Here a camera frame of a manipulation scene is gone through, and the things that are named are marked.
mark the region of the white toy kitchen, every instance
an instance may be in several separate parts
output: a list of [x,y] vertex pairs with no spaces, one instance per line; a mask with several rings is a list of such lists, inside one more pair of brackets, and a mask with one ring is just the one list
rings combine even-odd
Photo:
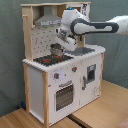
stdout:
[[[90,7],[88,3],[71,5],[81,8],[81,12],[85,14],[82,11],[85,4],[86,9]],[[29,112],[40,122],[45,123],[47,109],[48,125],[51,126],[101,95],[100,83],[105,49],[85,44],[84,47],[77,47],[75,51],[66,51],[63,54],[61,46],[55,42],[55,29],[60,26],[61,18],[52,17],[51,21],[45,15],[42,20],[44,21],[36,21],[35,27],[31,29],[33,61],[24,59],[23,63],[27,65],[25,83],[26,95],[29,97]],[[48,85],[45,110],[42,72],[47,73]]]

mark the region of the toy kitchen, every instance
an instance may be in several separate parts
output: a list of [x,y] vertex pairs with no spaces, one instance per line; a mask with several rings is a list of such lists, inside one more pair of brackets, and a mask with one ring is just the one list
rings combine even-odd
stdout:
[[62,13],[74,7],[89,18],[90,2],[24,4],[27,111],[49,127],[101,95],[105,49],[76,36],[74,51],[55,41]]

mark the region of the gray wall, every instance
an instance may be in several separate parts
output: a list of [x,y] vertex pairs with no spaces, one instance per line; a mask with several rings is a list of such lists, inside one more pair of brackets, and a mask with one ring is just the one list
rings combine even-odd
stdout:
[[[128,0],[91,1],[91,21],[107,21],[117,15],[128,15]],[[25,101],[22,59],[24,40],[20,4],[60,2],[59,0],[0,1],[0,116]],[[111,34],[86,35],[86,43],[105,47],[103,78],[128,88],[128,37]]]

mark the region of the stove burner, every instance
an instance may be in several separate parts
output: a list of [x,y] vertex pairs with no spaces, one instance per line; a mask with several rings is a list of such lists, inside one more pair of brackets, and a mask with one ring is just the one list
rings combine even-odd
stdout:
[[47,56],[43,56],[43,57],[34,59],[34,62],[40,63],[40,64],[45,65],[45,66],[51,66],[54,64],[65,62],[65,61],[70,60],[70,59],[73,59],[73,57],[70,57],[67,55],[63,55],[62,57],[61,56],[55,56],[55,55],[47,55]]
[[51,61],[50,59],[44,59],[45,62]]
[[61,58],[61,56],[55,56],[55,58]]

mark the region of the wooden table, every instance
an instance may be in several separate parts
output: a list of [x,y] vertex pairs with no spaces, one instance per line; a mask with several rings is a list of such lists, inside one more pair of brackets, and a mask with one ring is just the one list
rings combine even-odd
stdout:
[[128,118],[128,89],[102,80],[100,98],[71,117],[87,128],[115,128]]
[[[0,128],[44,128],[37,119],[23,109],[16,110],[0,118]],[[52,125],[50,128],[81,128],[69,118]]]

